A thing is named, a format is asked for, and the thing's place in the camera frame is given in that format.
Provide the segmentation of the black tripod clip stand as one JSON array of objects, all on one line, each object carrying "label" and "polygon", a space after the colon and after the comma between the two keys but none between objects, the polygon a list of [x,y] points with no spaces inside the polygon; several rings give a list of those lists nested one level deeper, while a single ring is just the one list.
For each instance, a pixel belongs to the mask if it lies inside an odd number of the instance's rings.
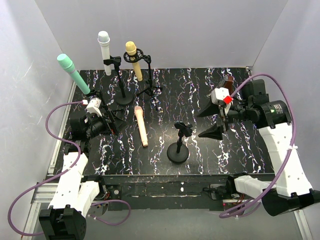
[{"label": "black tripod clip stand", "polygon": [[112,112],[114,112],[117,115],[117,112],[123,112],[124,111],[123,108],[116,109],[116,110],[109,109],[108,105],[106,104],[106,101],[104,100],[103,93],[100,90],[91,89],[90,93],[85,95],[85,96],[90,98],[90,100],[92,98],[101,99],[101,105],[100,105],[99,109],[100,109],[102,115],[107,114],[108,116],[110,116],[112,114]]}]

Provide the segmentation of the pink microphone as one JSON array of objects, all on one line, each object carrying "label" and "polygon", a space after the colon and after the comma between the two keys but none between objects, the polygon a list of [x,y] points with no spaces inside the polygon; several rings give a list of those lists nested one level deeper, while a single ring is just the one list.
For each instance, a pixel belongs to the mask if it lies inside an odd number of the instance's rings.
[{"label": "pink microphone", "polygon": [[145,127],[145,122],[144,122],[143,109],[140,106],[135,106],[134,107],[134,115],[137,120],[142,146],[147,147],[148,146],[148,138],[147,138],[147,132],[146,132],[146,127]]}]

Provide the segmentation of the black round base holder stand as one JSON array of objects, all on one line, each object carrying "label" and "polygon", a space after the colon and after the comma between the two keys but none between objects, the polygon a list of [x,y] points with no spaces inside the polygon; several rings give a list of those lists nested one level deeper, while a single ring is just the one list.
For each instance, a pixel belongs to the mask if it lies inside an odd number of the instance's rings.
[{"label": "black round base holder stand", "polygon": [[103,63],[105,66],[113,65],[115,72],[117,74],[117,79],[118,79],[117,82],[120,88],[120,93],[115,94],[114,101],[120,106],[128,106],[133,102],[134,96],[131,92],[125,90],[125,85],[120,75],[121,61],[122,59],[120,56],[116,56],[116,57],[110,56],[110,59],[104,59]]}]

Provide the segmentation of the black round base clip stand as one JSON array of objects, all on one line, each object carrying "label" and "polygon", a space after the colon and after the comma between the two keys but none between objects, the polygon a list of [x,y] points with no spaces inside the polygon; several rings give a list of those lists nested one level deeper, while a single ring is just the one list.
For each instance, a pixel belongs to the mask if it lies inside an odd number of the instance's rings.
[{"label": "black round base clip stand", "polygon": [[193,130],[192,124],[186,125],[183,122],[175,122],[174,127],[178,129],[178,140],[175,143],[172,143],[167,149],[167,157],[174,164],[182,164],[189,157],[189,149],[183,143],[183,138],[191,137]]}]

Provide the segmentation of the green microphone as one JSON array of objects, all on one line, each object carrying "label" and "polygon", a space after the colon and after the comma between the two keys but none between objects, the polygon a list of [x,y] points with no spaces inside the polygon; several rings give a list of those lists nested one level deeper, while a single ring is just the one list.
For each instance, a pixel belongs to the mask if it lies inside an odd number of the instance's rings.
[{"label": "green microphone", "polygon": [[90,93],[90,88],[85,83],[83,78],[80,76],[79,72],[77,71],[73,61],[70,59],[68,55],[65,53],[61,53],[57,56],[57,61],[61,68],[69,74],[72,80],[75,82],[77,87],[82,91],[83,94],[88,95]]}]

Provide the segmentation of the black tripod shock mount stand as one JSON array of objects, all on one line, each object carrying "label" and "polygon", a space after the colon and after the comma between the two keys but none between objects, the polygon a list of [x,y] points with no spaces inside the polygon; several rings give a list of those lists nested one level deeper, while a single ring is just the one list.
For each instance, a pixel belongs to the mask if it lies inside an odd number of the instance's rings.
[{"label": "black tripod shock mount stand", "polygon": [[[137,53],[138,53],[138,62],[140,60],[144,60],[147,64],[148,64],[148,79],[147,79],[147,83],[148,83],[148,87],[145,88],[144,90],[140,91],[139,93],[136,94],[136,96],[138,98],[140,98],[140,96],[142,94],[147,94],[149,97],[150,97],[150,101],[151,101],[151,107],[152,108],[155,108],[156,111],[159,111],[159,107],[157,105],[157,99],[156,99],[156,92],[157,90],[160,90],[162,91],[163,88],[161,86],[155,86],[153,84],[153,78],[152,78],[152,75],[151,75],[151,62],[152,62],[152,59],[151,59],[151,56],[150,55],[145,55],[143,53],[143,51],[139,48],[137,48]],[[127,62],[127,63],[130,63],[128,60],[125,59],[125,53],[123,54],[123,59]]]}]

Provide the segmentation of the large yellow microphone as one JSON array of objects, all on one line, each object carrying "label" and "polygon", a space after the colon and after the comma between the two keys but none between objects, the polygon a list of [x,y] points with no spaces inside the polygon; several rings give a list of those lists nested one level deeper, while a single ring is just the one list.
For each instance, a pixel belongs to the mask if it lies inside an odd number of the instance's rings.
[{"label": "large yellow microphone", "polygon": [[125,43],[125,59],[132,63],[132,67],[137,80],[140,82],[143,80],[143,75],[141,67],[139,64],[138,50],[133,41],[128,41]]}]

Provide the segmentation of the white microphone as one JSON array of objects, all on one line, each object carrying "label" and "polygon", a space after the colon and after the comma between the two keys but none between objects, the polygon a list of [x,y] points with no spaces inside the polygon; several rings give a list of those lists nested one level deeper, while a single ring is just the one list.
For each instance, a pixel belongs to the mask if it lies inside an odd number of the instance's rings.
[{"label": "white microphone", "polygon": [[[110,48],[109,48],[110,40],[111,39],[109,37],[109,34],[106,31],[102,30],[98,33],[97,41],[100,45],[103,63],[104,63],[104,60],[110,59]],[[103,66],[104,66],[105,74],[107,76],[110,76],[112,74],[111,66],[106,64],[103,64]]]}]

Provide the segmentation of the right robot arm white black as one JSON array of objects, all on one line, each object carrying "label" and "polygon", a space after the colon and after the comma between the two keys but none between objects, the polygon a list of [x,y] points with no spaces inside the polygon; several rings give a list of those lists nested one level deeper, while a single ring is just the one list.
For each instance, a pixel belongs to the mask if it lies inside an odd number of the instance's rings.
[{"label": "right robot arm white black", "polygon": [[297,147],[291,144],[293,137],[292,116],[285,102],[270,101],[265,82],[257,79],[247,82],[241,89],[241,99],[235,99],[229,92],[227,81],[222,81],[210,93],[207,106],[199,117],[217,115],[218,120],[198,136],[222,140],[229,126],[235,122],[250,121],[261,135],[273,166],[277,181],[269,184],[238,173],[228,177],[226,190],[230,194],[245,194],[259,200],[270,216],[304,209],[319,203],[320,192],[313,189],[302,168]]}]

